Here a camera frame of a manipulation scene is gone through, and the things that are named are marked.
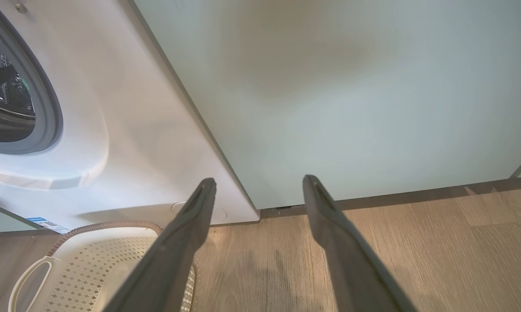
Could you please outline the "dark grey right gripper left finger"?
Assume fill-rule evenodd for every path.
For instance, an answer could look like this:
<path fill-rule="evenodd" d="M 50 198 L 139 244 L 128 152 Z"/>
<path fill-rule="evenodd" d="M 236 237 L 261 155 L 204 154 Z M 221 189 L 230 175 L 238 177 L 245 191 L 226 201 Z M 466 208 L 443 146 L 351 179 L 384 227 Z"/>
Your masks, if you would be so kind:
<path fill-rule="evenodd" d="M 193 258 L 205 242 L 216 182 L 202 180 L 106 305 L 106 312 L 179 312 Z"/>

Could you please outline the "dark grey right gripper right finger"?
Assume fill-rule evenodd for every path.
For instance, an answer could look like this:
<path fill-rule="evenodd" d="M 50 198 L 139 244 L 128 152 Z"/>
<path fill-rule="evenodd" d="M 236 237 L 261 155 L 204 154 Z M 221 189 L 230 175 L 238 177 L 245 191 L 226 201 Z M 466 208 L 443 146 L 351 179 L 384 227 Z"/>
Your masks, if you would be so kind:
<path fill-rule="evenodd" d="M 404 290 L 316 176 L 304 176 L 303 196 L 312 235 L 326 254 L 337 310 L 414 312 Z"/>

